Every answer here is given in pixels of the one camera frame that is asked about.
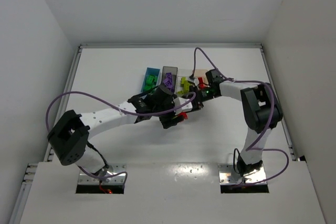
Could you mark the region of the green red lego stack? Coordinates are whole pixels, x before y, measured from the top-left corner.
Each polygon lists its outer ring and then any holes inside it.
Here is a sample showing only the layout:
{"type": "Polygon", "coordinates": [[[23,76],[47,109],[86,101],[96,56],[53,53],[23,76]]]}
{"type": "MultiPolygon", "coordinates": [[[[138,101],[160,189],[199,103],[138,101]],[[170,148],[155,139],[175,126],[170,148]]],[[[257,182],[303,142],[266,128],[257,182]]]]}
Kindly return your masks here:
{"type": "Polygon", "coordinates": [[[187,116],[186,112],[181,112],[178,115],[176,115],[174,117],[174,119],[180,119],[180,120],[184,121],[184,120],[188,119],[188,116],[187,116]]]}

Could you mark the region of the red flower lego brick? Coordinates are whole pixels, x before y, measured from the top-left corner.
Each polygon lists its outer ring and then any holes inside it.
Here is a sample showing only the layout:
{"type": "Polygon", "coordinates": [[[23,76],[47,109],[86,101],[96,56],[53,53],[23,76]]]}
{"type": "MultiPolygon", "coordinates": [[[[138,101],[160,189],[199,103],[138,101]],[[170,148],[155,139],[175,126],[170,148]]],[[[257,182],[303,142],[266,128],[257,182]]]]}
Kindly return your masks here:
{"type": "Polygon", "coordinates": [[[200,89],[206,88],[206,83],[204,82],[203,77],[198,77],[198,87],[200,89]]]}

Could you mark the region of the purple butterfly lego brick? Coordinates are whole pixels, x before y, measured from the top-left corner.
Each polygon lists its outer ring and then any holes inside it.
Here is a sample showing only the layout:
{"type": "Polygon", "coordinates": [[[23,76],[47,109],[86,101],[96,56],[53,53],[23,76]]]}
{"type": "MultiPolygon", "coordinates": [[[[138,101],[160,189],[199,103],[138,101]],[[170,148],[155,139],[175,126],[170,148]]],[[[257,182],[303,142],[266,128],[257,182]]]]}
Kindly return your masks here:
{"type": "Polygon", "coordinates": [[[166,82],[165,86],[170,90],[170,91],[174,91],[174,84],[171,82],[166,82]]]}

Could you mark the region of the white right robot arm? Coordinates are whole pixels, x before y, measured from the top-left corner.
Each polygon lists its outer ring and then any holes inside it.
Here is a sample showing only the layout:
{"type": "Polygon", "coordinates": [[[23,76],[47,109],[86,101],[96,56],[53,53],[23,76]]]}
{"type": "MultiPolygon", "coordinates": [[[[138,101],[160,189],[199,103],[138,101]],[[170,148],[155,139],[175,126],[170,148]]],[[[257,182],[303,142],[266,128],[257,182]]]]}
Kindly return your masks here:
{"type": "Polygon", "coordinates": [[[244,147],[234,164],[235,172],[243,176],[259,170],[263,164],[266,140],[283,117],[270,83],[228,81],[215,69],[206,72],[205,76],[208,85],[197,92],[201,103],[217,97],[229,97],[242,104],[248,130],[244,147]]]}

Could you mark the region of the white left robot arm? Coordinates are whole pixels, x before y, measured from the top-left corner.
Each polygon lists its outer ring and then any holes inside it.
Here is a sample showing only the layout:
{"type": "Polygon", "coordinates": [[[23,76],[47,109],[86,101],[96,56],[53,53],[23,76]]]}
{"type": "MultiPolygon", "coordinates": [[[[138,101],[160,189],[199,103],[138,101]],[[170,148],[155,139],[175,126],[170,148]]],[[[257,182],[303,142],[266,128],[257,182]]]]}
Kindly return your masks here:
{"type": "Polygon", "coordinates": [[[186,119],[193,108],[191,100],[178,97],[165,86],[154,91],[134,95],[123,103],[90,113],[66,111],[53,128],[47,140],[62,165],[75,164],[92,177],[100,177],[108,168],[104,156],[90,143],[98,134],[113,128],[137,124],[157,116],[168,129],[186,119]]]}

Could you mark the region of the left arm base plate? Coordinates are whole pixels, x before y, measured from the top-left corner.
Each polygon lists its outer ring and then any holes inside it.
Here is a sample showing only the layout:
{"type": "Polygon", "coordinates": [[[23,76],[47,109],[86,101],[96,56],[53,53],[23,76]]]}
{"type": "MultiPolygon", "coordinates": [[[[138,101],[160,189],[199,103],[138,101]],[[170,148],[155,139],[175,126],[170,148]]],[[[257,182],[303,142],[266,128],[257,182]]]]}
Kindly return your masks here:
{"type": "Polygon", "coordinates": [[[126,164],[110,164],[94,175],[87,175],[80,171],[78,185],[80,186],[121,186],[124,187],[128,173],[126,164]]]}

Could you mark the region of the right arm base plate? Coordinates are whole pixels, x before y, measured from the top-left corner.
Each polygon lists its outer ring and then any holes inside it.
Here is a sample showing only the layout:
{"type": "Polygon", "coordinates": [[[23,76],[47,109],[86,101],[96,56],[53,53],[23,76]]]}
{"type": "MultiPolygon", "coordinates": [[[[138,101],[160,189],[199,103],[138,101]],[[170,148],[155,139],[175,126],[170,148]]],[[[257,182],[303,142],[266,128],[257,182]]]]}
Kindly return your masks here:
{"type": "Polygon", "coordinates": [[[219,183],[221,186],[236,185],[266,185],[266,173],[262,165],[259,170],[254,169],[252,172],[240,175],[233,169],[232,163],[218,164],[219,183]]]}

